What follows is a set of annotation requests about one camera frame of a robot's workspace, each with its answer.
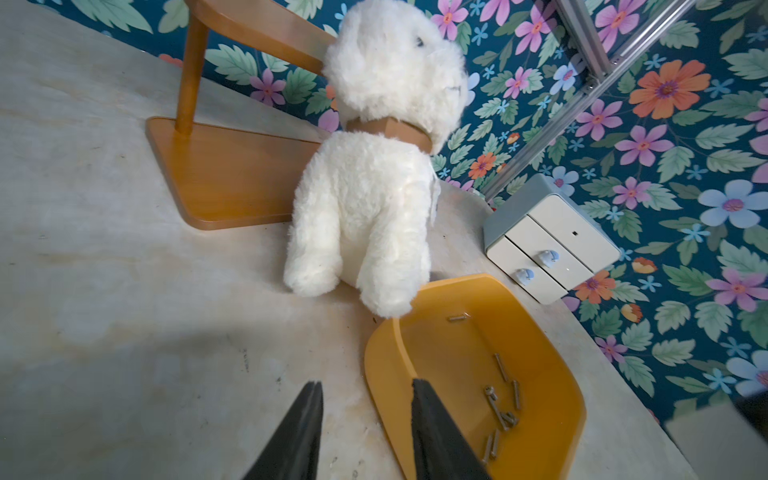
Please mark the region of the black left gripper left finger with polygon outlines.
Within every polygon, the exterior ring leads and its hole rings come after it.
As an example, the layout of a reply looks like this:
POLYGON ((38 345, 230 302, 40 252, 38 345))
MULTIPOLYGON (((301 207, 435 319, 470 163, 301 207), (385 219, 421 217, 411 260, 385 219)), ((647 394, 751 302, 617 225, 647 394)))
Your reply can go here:
POLYGON ((324 413, 322 384, 307 382, 243 480, 314 480, 324 413))

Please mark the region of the yellow plastic storage box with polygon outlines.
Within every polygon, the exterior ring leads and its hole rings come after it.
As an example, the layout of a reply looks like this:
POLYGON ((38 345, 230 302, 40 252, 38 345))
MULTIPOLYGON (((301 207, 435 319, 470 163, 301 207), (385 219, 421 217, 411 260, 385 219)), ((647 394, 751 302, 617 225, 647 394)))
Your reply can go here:
POLYGON ((431 282, 402 318, 384 321, 364 353, 365 378, 404 476, 416 478, 411 432, 412 382, 428 381, 481 461, 486 437, 501 438, 484 465, 493 479, 564 479, 586 420, 576 380, 513 293, 488 274, 431 282), (471 318, 448 322, 468 313, 471 318), (493 358, 499 353, 510 382, 493 358), (521 387, 521 410, 511 381, 521 387), (501 413, 518 424, 503 431, 484 394, 491 385, 501 413))

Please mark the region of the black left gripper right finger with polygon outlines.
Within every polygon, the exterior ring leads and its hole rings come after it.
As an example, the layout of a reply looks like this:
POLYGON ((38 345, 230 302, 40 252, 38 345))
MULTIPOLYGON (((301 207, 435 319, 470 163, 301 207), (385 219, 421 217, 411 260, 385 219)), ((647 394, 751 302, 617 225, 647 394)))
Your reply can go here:
POLYGON ((476 457, 431 384, 412 382, 411 432, 418 480, 485 479, 476 457))

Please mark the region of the short silver screw top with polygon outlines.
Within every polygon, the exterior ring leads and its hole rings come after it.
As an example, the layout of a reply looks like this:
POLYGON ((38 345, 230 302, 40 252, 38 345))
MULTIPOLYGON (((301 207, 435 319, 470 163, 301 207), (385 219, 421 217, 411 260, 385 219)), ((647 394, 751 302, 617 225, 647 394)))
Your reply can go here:
POLYGON ((489 448, 488 458, 489 459, 496 459, 498 455, 498 448, 501 438, 501 432, 496 429, 491 436, 491 444, 489 448))

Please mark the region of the long silver screw slanted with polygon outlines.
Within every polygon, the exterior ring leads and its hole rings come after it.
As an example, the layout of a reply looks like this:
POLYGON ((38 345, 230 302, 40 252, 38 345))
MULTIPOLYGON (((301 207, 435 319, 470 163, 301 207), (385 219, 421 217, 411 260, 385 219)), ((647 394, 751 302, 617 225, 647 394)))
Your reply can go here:
POLYGON ((513 388, 515 409, 517 411, 520 411, 521 410, 521 387, 520 387, 520 383, 519 383, 518 380, 513 379, 511 381, 511 385, 512 385, 512 388, 513 388))

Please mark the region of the short silver screw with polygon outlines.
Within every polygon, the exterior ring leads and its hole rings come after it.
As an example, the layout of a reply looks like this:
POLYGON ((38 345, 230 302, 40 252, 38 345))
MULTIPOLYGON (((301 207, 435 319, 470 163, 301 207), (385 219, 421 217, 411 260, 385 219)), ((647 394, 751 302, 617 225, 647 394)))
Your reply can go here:
POLYGON ((490 435, 488 435, 486 437, 486 441, 485 441, 485 445, 484 445, 484 450, 483 450, 483 456, 481 458, 481 463, 483 465, 487 465, 489 460, 490 460, 491 452, 492 452, 493 445, 494 445, 494 437, 495 437, 494 434, 490 434, 490 435))
POLYGON ((491 436, 491 444, 489 448, 488 458, 489 459, 496 459, 498 455, 498 448, 501 438, 501 432, 496 429, 491 436))
POLYGON ((503 412, 502 417, 510 427, 514 427, 518 424, 518 418, 511 412, 503 412))

